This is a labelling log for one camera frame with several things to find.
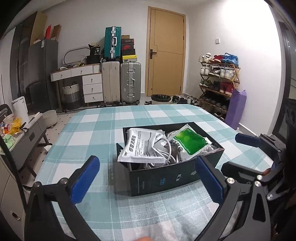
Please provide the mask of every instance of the white plastic packet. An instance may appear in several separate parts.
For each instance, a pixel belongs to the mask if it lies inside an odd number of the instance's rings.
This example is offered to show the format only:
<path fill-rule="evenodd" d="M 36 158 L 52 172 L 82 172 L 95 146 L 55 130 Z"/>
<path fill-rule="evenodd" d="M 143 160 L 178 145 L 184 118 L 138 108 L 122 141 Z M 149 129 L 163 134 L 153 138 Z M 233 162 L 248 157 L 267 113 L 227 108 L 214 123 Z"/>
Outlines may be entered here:
<path fill-rule="evenodd" d="M 128 130 L 128 141 L 117 161 L 165 163 L 167 158 L 154 148 L 154 144 L 162 138 L 166 139 L 165 132 L 162 130 L 130 128 Z"/>
<path fill-rule="evenodd" d="M 187 161 L 200 154 L 212 142 L 197 134 L 188 124 L 168 134 L 168 141 L 178 147 L 180 161 Z"/>

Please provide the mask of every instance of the gray suitcase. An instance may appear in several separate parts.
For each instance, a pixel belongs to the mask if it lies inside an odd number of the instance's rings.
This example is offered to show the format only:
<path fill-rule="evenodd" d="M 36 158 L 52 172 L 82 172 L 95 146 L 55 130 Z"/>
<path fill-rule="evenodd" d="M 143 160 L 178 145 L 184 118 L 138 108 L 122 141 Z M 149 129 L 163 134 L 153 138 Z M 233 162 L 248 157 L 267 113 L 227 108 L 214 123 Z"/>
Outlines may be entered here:
<path fill-rule="evenodd" d="M 137 62 L 120 65 L 120 95 L 122 104 L 140 103 L 141 64 Z"/>
<path fill-rule="evenodd" d="M 104 102 L 120 101 L 119 62 L 102 63 L 102 85 Z"/>

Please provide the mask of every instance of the trash can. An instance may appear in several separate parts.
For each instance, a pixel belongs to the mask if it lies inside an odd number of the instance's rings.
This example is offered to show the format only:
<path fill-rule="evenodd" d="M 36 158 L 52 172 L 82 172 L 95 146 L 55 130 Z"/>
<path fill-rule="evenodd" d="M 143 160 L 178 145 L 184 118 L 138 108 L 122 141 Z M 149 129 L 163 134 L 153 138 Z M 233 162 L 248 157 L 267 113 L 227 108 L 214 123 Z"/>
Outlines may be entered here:
<path fill-rule="evenodd" d="M 172 97 L 169 95 L 151 95 L 152 104 L 170 104 Z"/>
<path fill-rule="evenodd" d="M 65 96 L 66 107 L 68 110 L 74 110 L 81 107 L 81 100 L 80 100 L 80 87 L 79 84 L 74 84 L 73 82 L 71 86 L 63 87 L 63 93 Z"/>

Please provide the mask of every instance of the open box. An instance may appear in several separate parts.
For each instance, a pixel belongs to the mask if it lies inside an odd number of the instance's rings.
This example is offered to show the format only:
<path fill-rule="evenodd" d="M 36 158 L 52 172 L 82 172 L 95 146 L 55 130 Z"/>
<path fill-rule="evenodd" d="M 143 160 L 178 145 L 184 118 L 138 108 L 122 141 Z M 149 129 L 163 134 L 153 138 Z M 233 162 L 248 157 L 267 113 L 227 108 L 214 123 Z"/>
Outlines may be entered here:
<path fill-rule="evenodd" d="M 194 129 L 195 132 L 199 135 L 207 137 L 212 142 L 212 145 L 219 148 L 214 153 L 204 155 L 207 157 L 208 161 L 213 165 L 213 167 L 216 167 L 218 161 L 220 160 L 224 152 L 224 148 L 194 122 L 154 126 L 124 127 L 124 143 L 126 145 L 128 140 L 128 130 L 130 128 L 137 127 L 152 130 L 163 130 L 167 134 L 169 132 L 181 129 L 186 124 L 189 124 L 192 127 L 192 129 Z M 121 147 L 118 143 L 116 144 L 116 146 L 118 157 L 123 147 Z M 140 165 L 139 163 L 121 162 L 121 164 L 123 164 L 129 172 L 131 195 L 139 196 L 168 190 L 199 180 L 200 178 L 197 175 L 194 167 L 195 159 L 196 157 L 194 157 L 191 160 L 179 162 L 172 165 L 141 170 L 138 170 Z"/>

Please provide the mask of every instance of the green and white package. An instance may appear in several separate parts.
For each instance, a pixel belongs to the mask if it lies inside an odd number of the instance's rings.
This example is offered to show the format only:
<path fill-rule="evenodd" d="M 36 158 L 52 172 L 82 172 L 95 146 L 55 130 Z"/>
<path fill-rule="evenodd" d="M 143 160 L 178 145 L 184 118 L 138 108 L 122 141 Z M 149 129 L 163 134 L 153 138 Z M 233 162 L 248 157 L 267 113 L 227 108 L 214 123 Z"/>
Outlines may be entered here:
<path fill-rule="evenodd" d="M 171 133 L 168 141 L 177 146 L 180 161 L 190 160 L 212 144 L 208 138 L 197 134 L 188 124 Z"/>

